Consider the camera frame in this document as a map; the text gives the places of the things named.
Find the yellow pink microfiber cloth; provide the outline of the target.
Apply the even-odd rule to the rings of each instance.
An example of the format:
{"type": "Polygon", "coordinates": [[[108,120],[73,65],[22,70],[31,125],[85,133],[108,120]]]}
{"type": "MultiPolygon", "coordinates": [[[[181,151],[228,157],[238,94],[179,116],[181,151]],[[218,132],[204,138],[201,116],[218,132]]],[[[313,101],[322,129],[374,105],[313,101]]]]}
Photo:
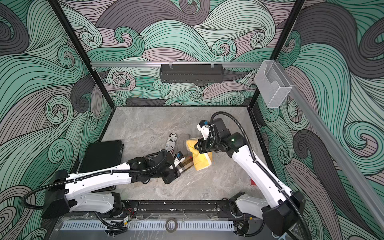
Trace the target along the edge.
{"type": "Polygon", "coordinates": [[[198,139],[189,139],[186,141],[188,151],[192,153],[194,167],[197,171],[206,169],[212,165],[213,153],[204,153],[200,154],[198,150],[195,149],[195,144],[198,143],[198,139]]]}

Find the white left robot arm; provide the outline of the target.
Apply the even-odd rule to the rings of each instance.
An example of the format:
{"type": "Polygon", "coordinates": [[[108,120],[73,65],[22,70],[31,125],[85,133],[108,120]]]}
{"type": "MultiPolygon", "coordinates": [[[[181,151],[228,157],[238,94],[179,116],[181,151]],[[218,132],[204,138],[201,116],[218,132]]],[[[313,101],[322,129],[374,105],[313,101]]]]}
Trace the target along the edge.
{"type": "Polygon", "coordinates": [[[98,194],[98,190],[110,186],[136,182],[147,183],[161,178],[170,184],[181,174],[178,165],[185,156],[162,150],[145,157],[136,157],[120,165],[80,174],[68,174],[60,170],[50,180],[45,192],[42,219],[54,219],[69,212],[98,212],[119,215],[123,203],[119,194],[98,194]]]}

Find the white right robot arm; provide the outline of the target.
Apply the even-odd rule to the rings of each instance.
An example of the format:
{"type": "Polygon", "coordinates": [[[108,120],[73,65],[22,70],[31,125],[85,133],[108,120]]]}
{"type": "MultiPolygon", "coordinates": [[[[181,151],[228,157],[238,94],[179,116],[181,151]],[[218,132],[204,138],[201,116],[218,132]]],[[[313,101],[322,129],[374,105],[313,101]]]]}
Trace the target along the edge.
{"type": "Polygon", "coordinates": [[[240,129],[233,134],[221,118],[200,121],[197,129],[202,138],[198,139],[195,149],[204,155],[211,152],[226,153],[256,183],[264,198],[241,194],[235,198],[237,210],[263,220],[276,236],[287,234],[296,240],[298,235],[293,229],[297,227],[302,239],[307,239],[303,216],[306,200],[303,193],[293,192],[264,165],[254,152],[242,125],[235,118],[232,120],[240,129]]]}

